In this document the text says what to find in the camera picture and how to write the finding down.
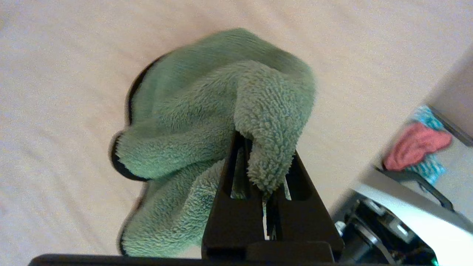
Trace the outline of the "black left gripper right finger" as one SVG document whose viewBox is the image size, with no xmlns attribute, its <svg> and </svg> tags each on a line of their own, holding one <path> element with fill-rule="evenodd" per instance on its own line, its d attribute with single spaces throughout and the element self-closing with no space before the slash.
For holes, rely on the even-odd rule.
<svg viewBox="0 0 473 266">
<path fill-rule="evenodd" d="M 322 241 L 344 246 L 298 153 L 294 153 L 283 184 L 267 201 L 266 213 L 270 240 Z"/>
</svg>

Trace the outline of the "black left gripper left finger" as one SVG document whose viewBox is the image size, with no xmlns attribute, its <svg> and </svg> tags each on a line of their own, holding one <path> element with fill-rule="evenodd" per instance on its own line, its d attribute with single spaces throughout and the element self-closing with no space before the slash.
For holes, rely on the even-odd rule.
<svg viewBox="0 0 473 266">
<path fill-rule="evenodd" d="M 235 131 L 213 206 L 203 234 L 203 246 L 247 246 L 265 240 L 262 195 L 248 177 L 252 142 Z"/>
</svg>

